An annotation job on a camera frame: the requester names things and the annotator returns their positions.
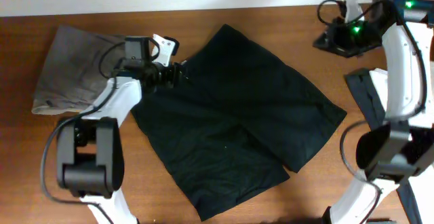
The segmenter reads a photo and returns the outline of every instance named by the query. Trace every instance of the green led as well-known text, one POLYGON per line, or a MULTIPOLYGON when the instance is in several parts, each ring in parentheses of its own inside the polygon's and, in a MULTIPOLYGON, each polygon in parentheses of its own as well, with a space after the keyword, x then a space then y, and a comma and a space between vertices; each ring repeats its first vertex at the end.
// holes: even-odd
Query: green led
POLYGON ((408 7, 408 8, 412 8, 413 5, 414 5, 414 2, 413 2, 413 1, 406 1, 406 7, 408 7))
POLYGON ((358 26, 353 27, 353 31, 354 31, 354 33, 358 33, 358 32, 360 32, 360 30, 361 30, 361 28, 358 27, 358 26))

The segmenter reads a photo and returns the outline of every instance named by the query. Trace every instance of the gray fabric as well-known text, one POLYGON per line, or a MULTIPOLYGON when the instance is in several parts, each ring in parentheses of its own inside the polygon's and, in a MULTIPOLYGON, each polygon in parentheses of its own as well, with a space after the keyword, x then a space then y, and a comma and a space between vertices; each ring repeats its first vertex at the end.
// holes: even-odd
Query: gray fabric
MULTIPOLYGON (((106 86, 98 72, 101 55, 123 37, 100 35, 59 26, 34 94, 32 113, 57 115, 86 109, 106 86)), ((123 47, 110 52, 102 71, 110 75, 125 56, 123 47)))

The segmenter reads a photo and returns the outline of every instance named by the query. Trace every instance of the wooden tabletop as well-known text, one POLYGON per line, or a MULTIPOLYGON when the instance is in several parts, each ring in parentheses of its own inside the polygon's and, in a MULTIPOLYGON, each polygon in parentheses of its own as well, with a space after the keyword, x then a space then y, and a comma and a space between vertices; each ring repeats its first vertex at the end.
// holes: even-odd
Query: wooden tabletop
MULTIPOLYGON (((333 8, 324 18, 332 18, 333 8)), ((273 223, 320 217, 336 202, 352 176, 340 160, 338 140, 351 123, 363 119, 343 75, 361 67, 385 68, 382 49, 361 58, 345 59, 316 50, 312 42, 324 31, 315 7, 240 10, 139 12, 0 18, 0 219, 2 223, 95 223, 83 206, 47 200, 39 186, 43 146, 58 117, 33 115, 32 95, 45 56, 60 24, 85 31, 124 35, 167 35, 180 42, 175 61, 201 49, 222 26, 229 24, 280 57, 311 80, 332 102, 348 112, 325 147, 291 179, 238 205, 206 223, 273 223)), ((355 165, 360 128, 348 136, 347 155, 355 165)), ((167 173, 132 116, 121 127, 125 178, 123 192, 141 223, 200 223, 194 207, 167 173)), ((55 180, 55 146, 47 160, 48 186, 69 198, 55 180)), ((408 223, 396 193, 373 214, 408 223)))

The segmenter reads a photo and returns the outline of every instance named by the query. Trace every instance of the black cloth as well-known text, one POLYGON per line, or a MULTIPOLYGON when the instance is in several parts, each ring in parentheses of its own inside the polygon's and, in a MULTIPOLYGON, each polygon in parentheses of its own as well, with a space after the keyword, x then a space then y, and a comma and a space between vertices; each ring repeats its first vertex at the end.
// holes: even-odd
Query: black cloth
MULTIPOLYGON (((371 130, 380 127, 385 117, 385 111, 372 83, 369 70, 360 69, 354 71, 345 75, 345 80, 371 130)), ((410 183, 399 186, 397 192, 410 223, 422 224, 418 204, 410 183)))
POLYGON ((132 113, 202 221, 289 179, 282 164, 298 172, 346 115, 228 25, 183 66, 132 113))

